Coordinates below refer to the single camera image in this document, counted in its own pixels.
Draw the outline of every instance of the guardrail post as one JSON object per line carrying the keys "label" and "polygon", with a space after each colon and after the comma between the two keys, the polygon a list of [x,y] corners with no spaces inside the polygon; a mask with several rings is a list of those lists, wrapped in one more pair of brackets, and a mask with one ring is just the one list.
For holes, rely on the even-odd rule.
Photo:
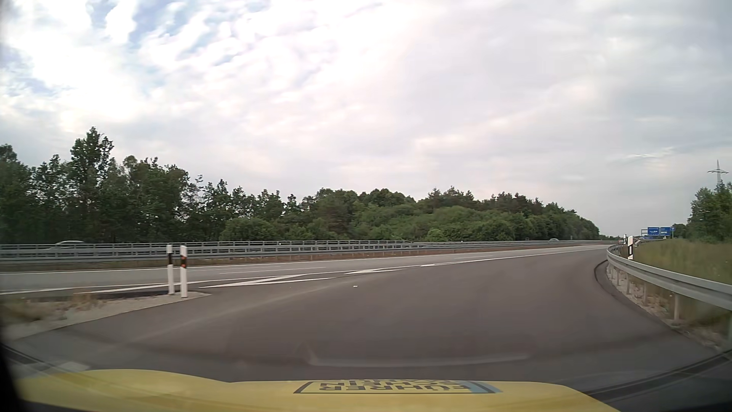
{"label": "guardrail post", "polygon": [[173,245],[167,245],[165,251],[168,252],[168,294],[173,295],[176,292],[176,284],[173,279]]}
{"label": "guardrail post", "polygon": [[673,294],[673,320],[679,320],[679,312],[681,311],[681,297],[678,293]]}
{"label": "guardrail post", "polygon": [[181,298],[188,297],[188,248],[181,245]]}

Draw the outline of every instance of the power line tower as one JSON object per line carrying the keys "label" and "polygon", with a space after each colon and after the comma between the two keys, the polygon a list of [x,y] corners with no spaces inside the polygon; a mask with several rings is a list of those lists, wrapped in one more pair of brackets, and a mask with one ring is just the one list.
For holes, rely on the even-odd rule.
{"label": "power line tower", "polygon": [[717,184],[719,185],[722,182],[722,175],[725,173],[729,173],[729,172],[725,172],[724,170],[721,170],[720,161],[717,160],[717,168],[714,170],[710,170],[707,173],[716,173],[717,174]]}

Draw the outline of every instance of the highway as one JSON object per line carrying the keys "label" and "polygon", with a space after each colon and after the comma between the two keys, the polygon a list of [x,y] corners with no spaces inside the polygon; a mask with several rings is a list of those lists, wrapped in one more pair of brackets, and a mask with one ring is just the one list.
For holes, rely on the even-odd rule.
{"label": "highway", "polygon": [[[197,287],[233,282],[269,283],[277,280],[294,282],[312,277],[342,276],[344,273],[414,265],[432,265],[466,260],[524,256],[527,254],[567,253],[605,249],[607,245],[568,246],[561,248],[492,251],[465,254],[434,254],[404,257],[377,257],[370,259],[316,260],[312,262],[278,262],[247,265],[216,265],[189,267],[188,280]],[[0,273],[0,293],[12,295],[28,290],[63,290],[70,293],[82,290],[145,290],[166,283],[166,268],[115,269],[92,271],[54,271],[36,273]]]}
{"label": "highway", "polygon": [[[198,268],[191,280],[203,281],[194,285],[210,296],[29,336],[12,347],[79,370],[156,369],[227,382],[521,380],[590,392],[716,355],[613,293],[602,277],[606,247]],[[26,283],[17,274],[4,283],[48,279],[71,287],[92,279],[109,287],[164,279],[164,272],[134,270],[27,275]],[[728,378],[730,371],[727,363],[709,376]],[[684,385],[692,392],[646,390],[608,402],[653,411],[709,400],[729,387],[716,380]]]}

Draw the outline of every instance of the metal guardrail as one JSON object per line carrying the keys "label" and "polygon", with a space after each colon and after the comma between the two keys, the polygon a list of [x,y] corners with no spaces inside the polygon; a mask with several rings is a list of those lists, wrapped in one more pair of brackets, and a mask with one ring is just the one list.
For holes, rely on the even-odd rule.
{"label": "metal guardrail", "polygon": [[[410,242],[407,240],[268,240],[251,242],[174,243],[188,257],[266,257],[287,254],[368,252],[414,249],[487,249],[521,246],[605,244],[603,240],[519,240],[498,242]],[[167,243],[88,243],[59,248],[57,245],[0,245],[0,263],[88,262],[165,259]]]}
{"label": "metal guardrail", "polygon": [[671,292],[732,311],[732,284],[684,275],[628,260],[616,254],[621,247],[622,245],[613,245],[608,248],[608,263],[615,269]]}

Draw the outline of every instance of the white lane line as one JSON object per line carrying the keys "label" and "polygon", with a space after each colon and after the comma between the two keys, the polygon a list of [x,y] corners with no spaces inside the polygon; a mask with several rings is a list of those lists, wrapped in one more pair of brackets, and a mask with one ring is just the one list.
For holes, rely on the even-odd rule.
{"label": "white lane line", "polygon": [[27,293],[27,292],[52,292],[54,290],[69,290],[69,289],[74,289],[74,287],[51,287],[48,289],[38,289],[38,290],[13,290],[12,292],[0,293],[0,295],[17,295],[18,293]]}
{"label": "white lane line", "polygon": [[381,273],[381,272],[393,272],[400,271],[401,269],[364,269],[363,271],[348,272],[346,275],[357,275],[362,273]]}
{"label": "white lane line", "polygon": [[577,252],[577,251],[558,251],[558,252],[552,252],[552,253],[524,254],[524,255],[520,255],[520,256],[491,257],[491,258],[487,258],[487,259],[466,260],[466,261],[461,261],[461,262],[432,263],[432,264],[429,264],[429,265],[394,266],[394,267],[391,267],[391,268],[364,269],[364,270],[361,270],[361,271],[354,271],[354,272],[334,271],[334,272],[320,272],[320,273],[302,273],[302,274],[298,274],[298,275],[277,276],[277,277],[270,278],[270,279],[262,279],[262,280],[251,281],[251,282],[237,282],[237,283],[229,283],[229,284],[213,284],[211,286],[201,287],[200,289],[206,289],[206,288],[209,288],[209,287],[249,286],[249,285],[252,285],[252,284],[272,284],[272,283],[277,283],[276,281],[279,280],[279,279],[289,279],[289,278],[294,278],[294,277],[299,277],[299,276],[306,276],[306,275],[319,275],[319,274],[322,274],[322,273],[343,273],[343,272],[348,272],[348,273],[345,273],[346,275],[350,275],[350,274],[380,273],[380,272],[398,271],[398,270],[401,270],[401,269],[404,269],[404,268],[424,268],[424,267],[427,267],[427,266],[455,265],[455,264],[460,264],[460,263],[486,262],[486,261],[489,261],[489,260],[515,259],[515,258],[518,258],[518,257],[545,256],[545,255],[549,255],[549,254],[562,254],[562,253],[574,253],[574,252]]}
{"label": "white lane line", "polygon": [[[491,254],[486,254],[486,255],[484,255],[484,256],[486,256],[486,257],[487,257],[487,256],[493,256],[493,253],[491,253]],[[466,257],[456,257],[456,258],[454,258],[453,260],[475,259],[476,257],[482,257],[482,256],[466,256]]]}
{"label": "white lane line", "polygon": [[292,279],[292,280],[280,280],[276,282],[262,282],[262,283],[255,283],[255,284],[275,284],[275,283],[292,283],[292,282],[308,282],[311,280],[327,280],[327,279],[335,279],[335,278],[315,278],[315,279]]}
{"label": "white lane line", "polygon": [[272,269],[270,271],[245,271],[245,272],[220,272],[220,275],[231,275],[232,273],[261,273],[261,272],[280,272],[280,271],[307,271],[309,269],[325,269],[325,266],[316,268],[292,268],[292,269]]}
{"label": "white lane line", "polygon": [[459,263],[487,262],[488,260],[515,259],[517,257],[546,256],[548,254],[563,254],[563,253],[575,253],[575,252],[578,252],[578,251],[556,251],[556,252],[553,252],[553,253],[537,253],[537,254],[522,254],[522,255],[519,255],[519,256],[489,257],[487,259],[464,260],[462,262],[430,263],[429,265],[420,265],[420,266],[423,268],[425,266],[456,265],[456,264],[459,264]]}
{"label": "white lane line", "polygon": [[[188,284],[198,284],[198,283],[206,283],[206,282],[226,282],[231,280],[243,280],[243,279],[272,279],[276,276],[254,276],[250,278],[233,278],[233,279],[208,279],[208,280],[195,280],[192,282],[188,282]],[[176,286],[180,286],[180,282],[173,283]],[[154,289],[156,287],[164,287],[168,286],[167,283],[156,283],[151,284],[150,286],[142,286],[142,287],[123,287],[121,289],[107,289],[107,290],[91,290],[88,292],[77,292],[76,295],[82,295],[82,294],[89,294],[89,293],[111,293],[111,292],[126,292],[128,290],[143,290],[143,289]],[[81,287],[74,287],[70,289],[83,289]]]}
{"label": "white lane line", "polygon": [[[582,248],[577,249],[573,251],[588,251],[588,250],[598,250],[598,249],[607,249],[611,245],[579,245],[579,246],[558,246],[553,248],[538,248],[538,249],[523,249],[523,250],[546,250],[546,249],[558,249],[558,248]],[[384,250],[376,250],[374,249],[371,252],[378,252],[378,251],[399,251],[399,250],[416,250],[416,249],[384,249]],[[481,254],[486,253],[484,251],[472,251],[472,252],[458,252],[458,254]],[[383,259],[409,259],[409,258],[417,258],[417,259],[424,259],[425,257],[441,257],[444,255],[440,254],[420,254],[420,255],[407,255],[407,256],[389,256],[389,257],[361,257],[361,258],[353,258],[353,259],[331,259],[331,260],[318,260],[318,262],[350,262],[353,260],[361,260],[361,261],[368,261],[368,260],[383,260]],[[193,268],[189,268],[189,271],[207,271],[211,269],[222,269],[222,268],[240,268],[240,267],[251,267],[251,266],[268,266],[268,265],[292,265],[294,263],[306,263],[309,262],[307,260],[298,260],[295,262],[272,262],[272,263],[239,263],[235,265],[210,265],[210,266],[195,266]],[[6,273],[0,273],[0,275],[6,276],[6,275],[45,275],[45,274],[57,274],[57,273],[98,273],[98,272],[124,272],[124,271],[164,271],[165,268],[126,268],[126,269],[95,269],[92,271],[56,271],[56,272],[6,272]]]}
{"label": "white lane line", "polygon": [[250,285],[250,284],[268,284],[268,283],[270,283],[270,281],[278,281],[278,280],[281,280],[281,279],[290,279],[290,278],[295,278],[295,277],[298,277],[298,276],[324,275],[324,274],[327,274],[327,273],[343,273],[343,272],[346,272],[346,271],[315,272],[315,273],[301,273],[301,274],[297,274],[297,275],[284,275],[284,276],[270,277],[268,279],[263,279],[263,280],[258,280],[258,281],[255,280],[255,281],[251,281],[251,282],[237,282],[237,283],[227,283],[227,284],[213,284],[211,286],[201,287],[200,289],[206,289],[206,288],[209,288],[209,287],[230,287],[230,286],[247,286],[247,285]]}

